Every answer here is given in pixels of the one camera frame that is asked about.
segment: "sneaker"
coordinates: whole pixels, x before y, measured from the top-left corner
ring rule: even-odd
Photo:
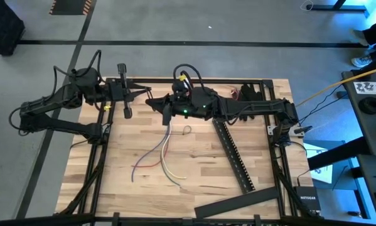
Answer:
[[[351,62],[354,66],[356,66],[358,68],[362,68],[362,67],[368,65],[369,63],[371,63],[372,58],[370,57],[370,55],[366,55],[366,56],[359,57],[359,58],[352,58]]]
[[[363,46],[369,46],[369,43],[366,40],[365,35],[363,34],[362,31],[351,29],[351,33],[354,36],[354,38],[357,39],[357,41],[359,42],[359,44],[361,44]]]

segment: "floor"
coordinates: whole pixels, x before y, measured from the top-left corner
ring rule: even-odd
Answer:
[[[116,75],[116,64],[120,62],[126,63],[130,77],[171,76],[177,64],[190,63],[204,77],[288,78],[294,99],[299,102],[340,80],[341,72],[354,69],[349,59],[365,51],[316,44],[349,44],[353,41],[350,28],[368,26],[368,20],[359,13],[302,11],[299,6],[303,0],[93,0],[97,4],[90,12],[91,20],[87,21],[86,16],[49,15],[52,0],[6,2],[25,22],[23,40],[43,41],[42,45],[19,45],[11,57],[0,56],[0,220],[16,216],[44,136],[44,132],[18,136],[8,124],[8,115],[22,102],[38,99],[52,89],[53,65],[64,70],[86,67],[94,52],[100,49],[103,75]],[[102,45],[105,41],[113,42]],[[293,45],[142,46],[122,41]],[[316,43],[311,46],[321,48],[303,47],[301,43]],[[299,116],[307,115],[325,95],[299,107]],[[78,114],[78,110],[62,110],[60,118],[76,121]],[[309,117],[304,125],[314,126],[306,139],[350,141],[360,136],[347,100]],[[71,142],[71,135],[54,132],[28,217],[53,213]]]

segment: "yellow tag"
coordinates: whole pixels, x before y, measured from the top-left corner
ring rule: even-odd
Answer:
[[[184,81],[186,79],[186,76],[185,75],[181,75],[180,76],[180,81]]]

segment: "yellow wire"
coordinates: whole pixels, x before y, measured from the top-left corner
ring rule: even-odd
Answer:
[[[322,94],[323,92],[326,92],[328,89],[333,88],[334,86],[341,85],[341,84],[346,83],[346,82],[351,82],[352,80],[355,80],[355,79],[358,79],[358,78],[361,78],[361,77],[365,77],[365,76],[370,75],[370,74],[375,73],[375,72],[376,72],[376,69],[375,69],[375,70],[371,70],[371,71],[369,71],[369,72],[362,73],[362,74],[357,75],[357,76],[354,76],[354,77],[352,77],[352,78],[347,78],[347,79],[345,79],[345,80],[342,80],[342,81],[336,82],[336,83],[334,83],[333,85],[329,85],[327,88],[325,88],[325,89],[323,89],[323,90],[321,90],[321,91],[319,91],[319,92],[313,94],[311,97],[309,97],[308,99],[306,99],[306,100],[302,101],[301,103],[297,104],[295,107],[299,107],[300,105],[302,105],[302,104],[304,104],[305,102],[307,102],[307,101],[309,101],[309,100],[315,98],[316,96]]]
[[[167,167],[167,164],[165,163],[165,156],[164,156],[164,147],[165,145],[167,144],[168,140],[169,140],[169,137],[171,136],[171,132],[172,132],[172,125],[171,125],[171,122],[169,123],[169,134],[163,144],[163,148],[161,149],[161,160],[163,162],[163,165],[164,165],[164,168],[165,170],[173,177],[177,178],[177,179],[186,179],[185,176],[176,176],[175,174],[173,174],[172,172],[170,172],[170,170],[168,169]]]

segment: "wooden table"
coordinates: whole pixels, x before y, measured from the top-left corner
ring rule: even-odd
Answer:
[[[285,97],[293,101],[288,79],[273,81],[276,98]],[[171,92],[170,83],[142,83],[142,85],[153,88],[154,98],[163,97]],[[232,87],[240,88],[240,85],[209,83],[206,86],[215,89],[224,97],[231,96]],[[119,212],[122,217],[195,217],[193,210],[195,207],[241,195],[242,192],[211,120],[184,119],[180,116],[172,118],[173,132],[182,131],[187,125],[191,126],[192,130],[190,134],[184,136],[171,136],[166,162],[174,174],[187,176],[187,179],[176,179],[181,184],[181,187],[178,187],[165,177],[159,165],[154,168],[138,168],[134,182],[131,182],[131,166],[162,140],[166,130],[166,127],[161,125],[161,114],[153,112],[144,103],[146,99],[146,95],[140,95],[131,103],[132,119],[124,118],[122,103],[115,107],[97,216],[111,217],[114,212]],[[98,111],[95,107],[83,104],[79,122],[84,124],[96,122],[97,115]],[[264,117],[257,116],[247,122],[238,121],[228,128],[256,190],[275,186]],[[296,137],[292,139],[302,143],[301,139]],[[75,136],[73,142],[83,140],[82,136]],[[160,150],[161,148],[158,148],[147,156],[141,164],[157,162]],[[300,146],[293,144],[286,150],[295,186],[296,177],[307,171],[309,166],[305,151]],[[63,210],[82,187],[89,154],[90,145],[87,143],[75,146],[70,151],[56,205],[57,212]],[[313,185],[310,173],[306,173],[300,179],[301,185]],[[91,194],[92,189],[87,199],[86,211],[90,209]],[[289,213],[287,194],[284,199],[286,212]],[[253,218],[254,214],[259,214],[262,219],[279,219],[277,201],[269,200],[215,215],[212,218]]]

